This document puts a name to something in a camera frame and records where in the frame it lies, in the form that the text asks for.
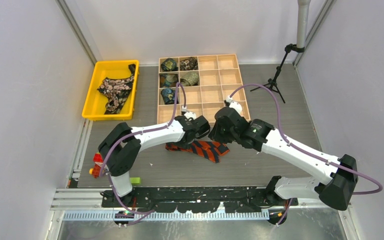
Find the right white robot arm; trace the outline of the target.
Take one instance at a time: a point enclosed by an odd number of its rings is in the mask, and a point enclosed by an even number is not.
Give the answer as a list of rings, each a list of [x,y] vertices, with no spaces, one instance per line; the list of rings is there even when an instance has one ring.
[[[281,136],[279,129],[261,119],[246,120],[234,108],[225,106],[215,114],[209,138],[278,157],[307,172],[309,177],[273,176],[263,191],[269,205],[293,198],[319,199],[339,211],[348,208],[358,182],[355,158],[324,154],[305,144]]]

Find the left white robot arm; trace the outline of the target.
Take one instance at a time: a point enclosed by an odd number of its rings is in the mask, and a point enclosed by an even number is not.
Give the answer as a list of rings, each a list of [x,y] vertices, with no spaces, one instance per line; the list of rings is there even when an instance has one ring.
[[[109,171],[115,202],[121,207],[128,207],[133,202],[129,171],[140,152],[166,143],[185,147],[208,135],[210,129],[210,123],[204,116],[188,118],[184,115],[146,127],[130,127],[126,122],[116,125],[98,146]]]

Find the orange navy striped tie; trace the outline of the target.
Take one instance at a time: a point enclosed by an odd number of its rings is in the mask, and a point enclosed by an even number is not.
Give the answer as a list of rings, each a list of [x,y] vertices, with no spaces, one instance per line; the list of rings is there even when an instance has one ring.
[[[165,149],[172,152],[188,152],[210,160],[213,163],[219,163],[222,156],[227,155],[230,149],[224,143],[216,141],[197,141],[192,142],[189,147],[180,147],[175,143],[166,143]]]

